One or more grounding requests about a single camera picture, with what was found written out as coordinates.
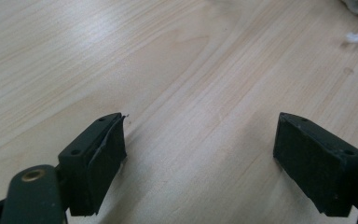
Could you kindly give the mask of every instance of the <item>brass screw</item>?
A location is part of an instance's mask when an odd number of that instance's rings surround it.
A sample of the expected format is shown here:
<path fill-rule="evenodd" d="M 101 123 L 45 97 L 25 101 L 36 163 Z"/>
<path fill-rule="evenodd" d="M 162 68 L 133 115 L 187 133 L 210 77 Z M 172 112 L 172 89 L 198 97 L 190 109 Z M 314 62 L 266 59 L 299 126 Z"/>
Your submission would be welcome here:
<path fill-rule="evenodd" d="M 25 175 L 23 175 L 21 180 L 24 182 L 32 182 L 34 180 L 39 179 L 43 175 L 45 175 L 45 170 L 41 170 L 41 169 L 32 170 L 26 173 Z"/>

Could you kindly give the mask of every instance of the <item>light wood surface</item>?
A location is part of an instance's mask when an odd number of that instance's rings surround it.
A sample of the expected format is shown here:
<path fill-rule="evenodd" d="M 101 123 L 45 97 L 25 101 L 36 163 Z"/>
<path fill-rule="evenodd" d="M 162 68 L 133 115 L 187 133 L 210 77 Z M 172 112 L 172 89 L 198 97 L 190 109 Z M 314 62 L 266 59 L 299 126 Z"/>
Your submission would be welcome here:
<path fill-rule="evenodd" d="M 129 159 L 70 223 L 355 223 L 272 159 L 279 112 L 358 147 L 358 17 L 338 0 L 0 0 L 0 200 L 122 112 Z"/>

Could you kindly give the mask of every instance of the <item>screw hole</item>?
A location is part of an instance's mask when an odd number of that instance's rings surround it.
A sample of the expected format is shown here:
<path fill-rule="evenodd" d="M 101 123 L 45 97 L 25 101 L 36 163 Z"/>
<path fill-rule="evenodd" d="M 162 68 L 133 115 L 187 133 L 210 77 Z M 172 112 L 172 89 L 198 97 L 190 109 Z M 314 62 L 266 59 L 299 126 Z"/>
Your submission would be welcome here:
<path fill-rule="evenodd" d="M 353 153 L 352 151 L 350 151 L 350 150 L 345 150 L 344 153 L 347 154 L 347 155 L 349 155 L 349 156 L 353 156 L 353 155 L 354 155 L 354 153 Z"/>
<path fill-rule="evenodd" d="M 78 155 L 79 153 L 80 153 L 80 150 L 78 150 L 78 149 L 75 149 L 75 150 L 71 151 L 72 156 Z"/>
<path fill-rule="evenodd" d="M 30 171 L 30 172 L 26 173 L 25 175 L 23 175 L 21 179 L 24 182 L 31 182 L 31 181 L 39 179 L 43 175 L 45 175 L 44 170 L 33 170 L 33 171 Z"/>

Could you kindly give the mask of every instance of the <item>wood grain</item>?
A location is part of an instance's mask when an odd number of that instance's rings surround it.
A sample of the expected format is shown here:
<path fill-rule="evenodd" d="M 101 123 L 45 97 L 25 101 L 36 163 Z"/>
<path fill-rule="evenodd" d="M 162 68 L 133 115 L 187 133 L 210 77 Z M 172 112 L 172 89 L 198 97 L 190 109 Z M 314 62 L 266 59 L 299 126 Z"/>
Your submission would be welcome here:
<path fill-rule="evenodd" d="M 0 0 L 0 200 L 98 117 L 129 160 L 70 223 L 355 223 L 272 159 L 279 112 L 358 147 L 358 17 L 338 0 Z"/>

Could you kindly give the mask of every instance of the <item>wooden table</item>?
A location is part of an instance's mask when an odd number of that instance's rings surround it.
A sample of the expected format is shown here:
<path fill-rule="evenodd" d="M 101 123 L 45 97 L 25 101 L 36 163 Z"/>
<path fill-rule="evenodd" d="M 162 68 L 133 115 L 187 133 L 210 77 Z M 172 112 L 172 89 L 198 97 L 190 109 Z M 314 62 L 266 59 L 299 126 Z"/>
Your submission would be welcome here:
<path fill-rule="evenodd" d="M 272 158 L 281 111 L 358 147 L 358 16 L 338 0 L 0 1 L 0 200 L 122 112 L 129 160 L 70 223 L 355 223 Z"/>

